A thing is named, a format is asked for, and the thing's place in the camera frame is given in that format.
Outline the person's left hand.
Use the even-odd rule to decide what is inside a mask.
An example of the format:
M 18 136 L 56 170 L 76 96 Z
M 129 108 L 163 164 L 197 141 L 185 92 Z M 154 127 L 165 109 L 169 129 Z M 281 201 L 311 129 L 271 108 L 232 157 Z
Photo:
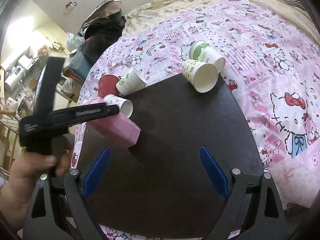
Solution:
M 71 144 L 65 141 L 59 161 L 53 155 L 27 151 L 14 161 L 9 181 L 1 187 L 1 213 L 14 231 L 23 228 L 37 176 L 51 168 L 55 168 L 57 177 L 65 176 L 71 165 L 70 150 Z

